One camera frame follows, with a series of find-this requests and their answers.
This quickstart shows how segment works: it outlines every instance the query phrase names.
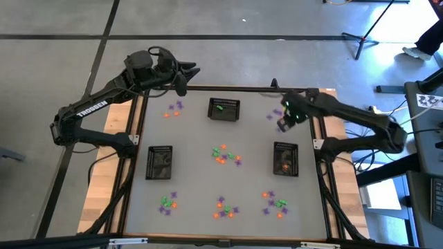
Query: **white sneaker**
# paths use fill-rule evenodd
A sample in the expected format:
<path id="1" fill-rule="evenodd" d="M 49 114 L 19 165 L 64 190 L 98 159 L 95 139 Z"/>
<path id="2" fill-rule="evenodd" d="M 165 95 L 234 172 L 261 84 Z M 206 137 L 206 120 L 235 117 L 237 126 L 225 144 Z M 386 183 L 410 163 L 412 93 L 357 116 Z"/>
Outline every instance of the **white sneaker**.
<path id="1" fill-rule="evenodd" d="M 422 51 L 420 51 L 418 48 L 403 48 L 403 51 L 405 52 L 405 54 L 414 57 L 414 58 L 419 58 L 422 59 L 424 61 L 428 61 L 432 58 L 431 55 L 428 55 L 427 53 L 423 53 Z"/>

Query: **sticker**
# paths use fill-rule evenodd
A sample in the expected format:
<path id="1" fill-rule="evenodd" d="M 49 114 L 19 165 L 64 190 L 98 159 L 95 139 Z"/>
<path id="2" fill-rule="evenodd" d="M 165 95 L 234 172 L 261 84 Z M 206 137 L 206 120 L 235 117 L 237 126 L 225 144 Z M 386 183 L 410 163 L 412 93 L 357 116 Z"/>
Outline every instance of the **sticker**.
<path id="1" fill-rule="evenodd" d="M 417 106 L 429 108 L 436 102 L 439 102 L 432 109 L 443 110 L 443 97 L 435 95 L 417 94 Z"/>

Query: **tripod stand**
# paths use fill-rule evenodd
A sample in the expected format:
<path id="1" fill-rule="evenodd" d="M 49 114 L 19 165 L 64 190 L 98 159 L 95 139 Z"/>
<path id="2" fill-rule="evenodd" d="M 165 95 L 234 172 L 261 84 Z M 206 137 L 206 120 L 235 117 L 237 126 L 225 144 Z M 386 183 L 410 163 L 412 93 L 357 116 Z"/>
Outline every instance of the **tripod stand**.
<path id="1" fill-rule="evenodd" d="M 377 45 L 379 43 L 378 41 L 372 41 L 372 40 L 367 39 L 368 35 L 371 33 L 372 29 L 374 29 L 376 24 L 380 21 L 380 19 L 386 13 L 386 11 L 389 9 L 389 7 L 394 3 L 394 1 L 395 0 L 391 0 L 390 1 L 390 3 L 388 4 L 388 7 L 386 7 L 386 9 L 381 13 L 379 18 L 374 22 L 374 24 L 371 26 L 371 28 L 367 31 L 366 35 L 364 35 L 363 37 L 360 37 L 360 36 L 357 36 L 357 35 L 351 35 L 351 34 L 345 33 L 345 32 L 341 33 L 341 35 L 355 38 L 359 42 L 359 49 L 357 50 L 357 54 L 355 55 L 355 60 L 360 58 L 361 50 L 363 49 L 363 45 L 365 43 L 369 42 L 369 43 L 372 43 L 372 44 L 375 44 L 375 45 Z"/>

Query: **black cable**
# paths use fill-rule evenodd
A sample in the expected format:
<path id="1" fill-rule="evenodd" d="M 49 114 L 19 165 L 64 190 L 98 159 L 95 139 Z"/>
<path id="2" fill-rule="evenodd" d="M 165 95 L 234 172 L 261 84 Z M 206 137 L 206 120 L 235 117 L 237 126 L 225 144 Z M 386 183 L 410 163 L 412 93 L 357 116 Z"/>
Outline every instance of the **black cable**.
<path id="1" fill-rule="evenodd" d="M 95 165 L 96 163 L 100 162 L 101 160 L 104 160 L 104 159 L 106 159 L 106 158 L 109 158 L 109 157 L 111 157 L 111 156 L 113 156 L 113 155 L 115 155 L 115 154 L 117 154 L 117 151 L 114 152 L 114 153 L 112 153 L 112 154 L 109 154 L 109 155 L 107 155 L 107 156 L 103 156 L 102 158 L 99 158 L 99 159 L 95 160 L 95 161 L 91 164 L 91 166 L 89 166 L 89 169 L 88 169 L 88 186 L 89 186 L 89 183 L 91 183 L 91 172 L 92 172 L 92 169 L 93 169 L 94 165 Z"/>
<path id="2" fill-rule="evenodd" d="M 72 151 L 72 153 L 86 154 L 86 153 L 89 153 L 89 152 L 91 152 L 91 151 L 95 151 L 96 149 L 98 149 L 98 146 L 96 146 L 96 147 L 93 148 L 93 149 L 87 150 L 87 151 Z"/>
<path id="3" fill-rule="evenodd" d="M 410 132 L 410 133 L 408 133 L 408 135 L 417 134 L 417 133 L 421 133 L 421 132 L 425 132 L 425 131 L 443 131 L 443 129 L 424 129 L 424 130 Z"/>

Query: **small black basket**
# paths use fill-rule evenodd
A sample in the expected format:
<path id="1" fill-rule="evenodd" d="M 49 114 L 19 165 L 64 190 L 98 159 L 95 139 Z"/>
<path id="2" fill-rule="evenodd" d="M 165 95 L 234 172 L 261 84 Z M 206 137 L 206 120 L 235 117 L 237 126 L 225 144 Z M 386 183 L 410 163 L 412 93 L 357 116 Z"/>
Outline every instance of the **small black basket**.
<path id="1" fill-rule="evenodd" d="M 209 99 L 208 118 L 235 122 L 239 117 L 240 100 Z"/>
<path id="2" fill-rule="evenodd" d="M 150 146 L 147 153 L 146 180 L 171 179 L 172 146 Z"/>
<path id="3" fill-rule="evenodd" d="M 298 145 L 274 142 L 273 173 L 279 176 L 298 176 Z"/>

